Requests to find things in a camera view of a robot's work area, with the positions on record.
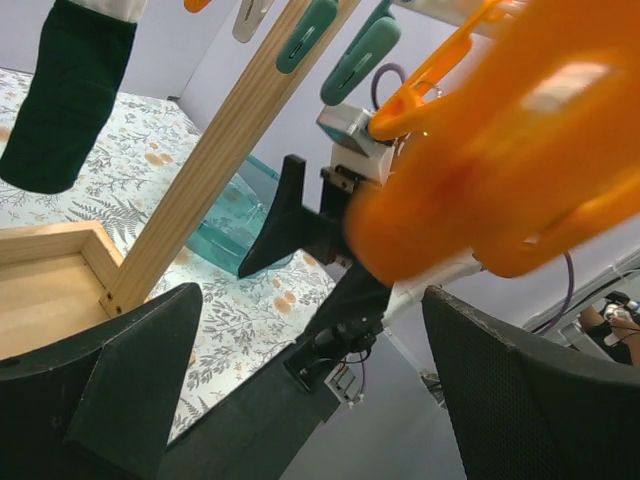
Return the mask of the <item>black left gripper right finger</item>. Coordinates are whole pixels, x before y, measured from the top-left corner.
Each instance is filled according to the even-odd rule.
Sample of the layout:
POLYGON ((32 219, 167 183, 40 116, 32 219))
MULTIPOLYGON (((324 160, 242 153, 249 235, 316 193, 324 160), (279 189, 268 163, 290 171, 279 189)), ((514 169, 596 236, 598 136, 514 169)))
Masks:
POLYGON ((422 311, 469 479, 636 479, 639 371, 555 344, 438 287, 422 311))

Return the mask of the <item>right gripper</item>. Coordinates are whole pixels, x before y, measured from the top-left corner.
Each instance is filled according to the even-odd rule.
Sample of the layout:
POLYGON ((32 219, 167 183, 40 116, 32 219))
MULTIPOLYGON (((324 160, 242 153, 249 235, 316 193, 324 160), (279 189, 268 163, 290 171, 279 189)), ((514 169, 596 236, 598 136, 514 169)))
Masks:
MULTIPOLYGON (((382 142, 393 145, 394 142, 382 142)), ((358 174, 329 165, 320 170, 322 191, 318 214, 303 205, 306 161, 287 155, 271 208, 264 224, 238 267, 238 277, 247 278, 293 254, 314 246, 314 257, 324 265, 349 265, 353 254, 344 239, 344 217, 362 186, 380 187, 358 174)))

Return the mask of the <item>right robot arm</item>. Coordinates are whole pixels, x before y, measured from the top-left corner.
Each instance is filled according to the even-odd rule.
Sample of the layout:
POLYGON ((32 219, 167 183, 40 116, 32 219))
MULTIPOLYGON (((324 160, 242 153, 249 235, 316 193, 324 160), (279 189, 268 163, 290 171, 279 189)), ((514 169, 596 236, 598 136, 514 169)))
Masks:
MULTIPOLYGON (((283 161, 271 209, 239 266, 247 277, 304 250, 324 264, 353 261, 343 219, 349 201, 380 186, 389 143, 372 139, 371 113, 325 107, 331 138, 322 202, 302 202, 305 161, 283 161)), ((369 352, 388 319, 420 302, 465 474, 470 479, 635 479, 639 475, 639 373, 495 319, 445 285, 480 268, 466 256, 413 282, 385 286, 353 261, 307 324, 290 373, 312 387, 350 353, 369 352)))

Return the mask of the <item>white round clip hanger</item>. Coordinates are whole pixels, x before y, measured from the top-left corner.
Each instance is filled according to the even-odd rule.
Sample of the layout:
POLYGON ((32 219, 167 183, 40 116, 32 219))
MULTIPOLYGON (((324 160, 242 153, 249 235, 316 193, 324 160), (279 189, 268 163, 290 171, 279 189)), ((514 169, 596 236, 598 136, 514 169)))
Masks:
MULTIPOLYGON (((326 79, 325 106, 396 44, 387 2, 326 79)), ((353 195, 348 247, 379 282, 466 256, 525 275, 639 212, 639 5, 485 1, 371 112, 394 142, 353 195)))

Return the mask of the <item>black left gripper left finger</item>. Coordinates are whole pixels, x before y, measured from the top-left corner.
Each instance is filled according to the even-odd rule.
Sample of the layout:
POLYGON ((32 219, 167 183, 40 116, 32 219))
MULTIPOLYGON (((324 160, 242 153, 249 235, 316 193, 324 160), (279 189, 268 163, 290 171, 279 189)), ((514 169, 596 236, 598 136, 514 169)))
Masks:
POLYGON ((184 283, 1 362, 4 479, 153 479, 202 309, 184 283))

